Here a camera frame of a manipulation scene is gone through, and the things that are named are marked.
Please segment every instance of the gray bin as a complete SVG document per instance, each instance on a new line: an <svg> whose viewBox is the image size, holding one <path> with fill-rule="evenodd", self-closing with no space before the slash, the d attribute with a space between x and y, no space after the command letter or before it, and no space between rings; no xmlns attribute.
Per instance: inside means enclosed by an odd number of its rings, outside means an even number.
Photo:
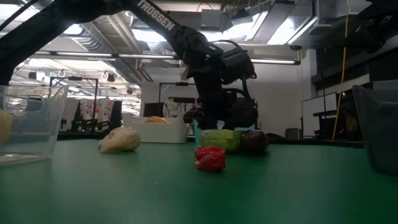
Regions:
<svg viewBox="0 0 398 224"><path fill-rule="evenodd" d="M398 91L353 86L355 105L371 165L398 174Z"/></svg>

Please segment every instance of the cable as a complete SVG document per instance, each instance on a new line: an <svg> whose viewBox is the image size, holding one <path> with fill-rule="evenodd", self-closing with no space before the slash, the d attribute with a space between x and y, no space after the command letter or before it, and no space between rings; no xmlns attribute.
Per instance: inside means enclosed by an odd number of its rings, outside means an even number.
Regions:
<svg viewBox="0 0 398 224"><path fill-rule="evenodd" d="M208 5L208 6L210 7L210 9L214 10L213 7L212 7L210 4L208 4L207 2L201 2L201 3L199 4L199 6L197 7L197 12L199 11L199 7L200 7L203 3L205 3L206 5Z"/></svg>
<svg viewBox="0 0 398 224"><path fill-rule="evenodd" d="M20 7L13 15L8 17L1 25L0 25L0 31L2 31L8 24L10 24L15 18L17 18L19 15L21 15L26 9L31 7L33 4L35 4L39 0L31 0L30 2L24 4L22 7Z"/></svg>
<svg viewBox="0 0 398 224"><path fill-rule="evenodd" d="M351 9L351 0L347 0L347 15L346 15L346 33L345 33L345 38L347 38L347 34L348 34L348 16L349 16L350 9ZM338 96L337 114L336 114L336 119L335 119L335 128L333 129L333 136L331 137L331 140L334 140L334 138L335 138L336 128L337 128L337 121L338 121L338 113L340 111L340 103L341 103L341 96L342 96L342 92L343 92L344 75L345 75L345 71L346 71L346 53L347 53L347 48L344 47L344 51L343 51L343 71L341 73L340 95Z"/></svg>

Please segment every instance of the plastic bin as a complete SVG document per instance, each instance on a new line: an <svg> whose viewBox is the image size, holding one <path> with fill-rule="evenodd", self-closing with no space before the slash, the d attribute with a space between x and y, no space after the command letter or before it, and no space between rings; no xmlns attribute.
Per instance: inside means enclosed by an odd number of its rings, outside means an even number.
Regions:
<svg viewBox="0 0 398 224"><path fill-rule="evenodd" d="M11 137L0 144L0 166L51 157L68 86L0 86L0 109L13 117Z"/></svg>
<svg viewBox="0 0 398 224"><path fill-rule="evenodd" d="M353 93L371 165L377 171L398 174L398 91L354 86Z"/></svg>
<svg viewBox="0 0 398 224"><path fill-rule="evenodd" d="M147 118L123 115L123 126L138 131L141 142L185 143L188 138L188 125L183 117L164 118L169 124L145 123Z"/></svg>
<svg viewBox="0 0 398 224"><path fill-rule="evenodd" d="M217 122L217 128L221 129L224 126L224 121L218 121ZM255 130L255 124L248 128L235 128L235 131L247 131L247 130ZM198 121L194 120L193 121L193 132L195 133L195 147L198 148L201 146L200 144L200 138L201 138L201 132L202 130L198 127Z"/></svg>

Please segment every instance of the fluorescent light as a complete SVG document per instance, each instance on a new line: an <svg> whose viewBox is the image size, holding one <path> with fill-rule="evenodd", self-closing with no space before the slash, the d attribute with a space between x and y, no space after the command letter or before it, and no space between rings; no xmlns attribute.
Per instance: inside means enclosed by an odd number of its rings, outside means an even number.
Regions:
<svg viewBox="0 0 398 224"><path fill-rule="evenodd" d="M92 86L80 86L80 88L89 88L89 89L92 89L92 88L95 88L95 87L92 87ZM111 86L99 86L98 89L102 89L102 90L115 90L115 87L111 87Z"/></svg>
<svg viewBox="0 0 398 224"><path fill-rule="evenodd" d="M146 58L146 59L174 59L173 55L136 55L136 54L119 54L121 58Z"/></svg>
<svg viewBox="0 0 398 224"><path fill-rule="evenodd" d="M166 39L153 30L132 29L135 38L147 43L165 42ZM220 32L201 32L208 41L220 40L222 33Z"/></svg>
<svg viewBox="0 0 398 224"><path fill-rule="evenodd" d="M88 57L87 60L96 60L96 61L116 61L116 58L94 58L94 57Z"/></svg>
<svg viewBox="0 0 398 224"><path fill-rule="evenodd" d="M88 92L88 91L86 91L86 90L80 90L80 91L83 92L83 93L89 94L89 95L91 95L91 96L94 96L94 95L95 95L94 93L90 93L90 92Z"/></svg>
<svg viewBox="0 0 398 224"><path fill-rule="evenodd" d="M286 20L279 26L272 35L271 39L268 40L267 44L277 45L286 44L289 39L294 35L294 22L291 18L286 18Z"/></svg>
<svg viewBox="0 0 398 224"><path fill-rule="evenodd" d="M83 32L83 28L80 25L74 24L63 31L64 34L79 35Z"/></svg>
<svg viewBox="0 0 398 224"><path fill-rule="evenodd" d="M77 98L77 99L89 99L93 100L94 96L81 96L81 95L68 95L69 98ZM140 101L139 98L133 97L133 96L97 96L97 99L105 99L109 98L110 100L135 100L135 101ZM141 102L139 103L131 103L132 105L141 105Z"/></svg>
<svg viewBox="0 0 398 224"><path fill-rule="evenodd" d="M80 92L78 88L71 87L71 86L69 87L69 90L70 90L70 91L77 92L77 93Z"/></svg>
<svg viewBox="0 0 398 224"><path fill-rule="evenodd" d="M44 52L44 51L36 51L36 55L51 55L50 52Z"/></svg>
<svg viewBox="0 0 398 224"><path fill-rule="evenodd" d="M309 29L316 21L318 20L318 17L314 17L303 29L301 29L298 33L296 33L287 43L292 44L297 38L299 38L303 33Z"/></svg>
<svg viewBox="0 0 398 224"><path fill-rule="evenodd" d="M282 65L294 65L293 60L273 60L273 59L251 59L252 63L269 63L269 64L282 64Z"/></svg>
<svg viewBox="0 0 398 224"><path fill-rule="evenodd" d="M84 57L112 57L112 54L81 53L81 52L57 52L61 56L84 56Z"/></svg>

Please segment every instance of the white plastic bag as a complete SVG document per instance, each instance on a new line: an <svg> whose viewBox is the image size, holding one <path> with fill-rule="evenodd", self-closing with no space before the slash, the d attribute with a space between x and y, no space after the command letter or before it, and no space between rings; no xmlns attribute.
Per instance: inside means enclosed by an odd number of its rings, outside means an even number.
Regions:
<svg viewBox="0 0 398 224"><path fill-rule="evenodd" d="M100 140L98 147L101 152L135 151L141 139L139 133L132 128L120 127L112 130L104 139Z"/></svg>

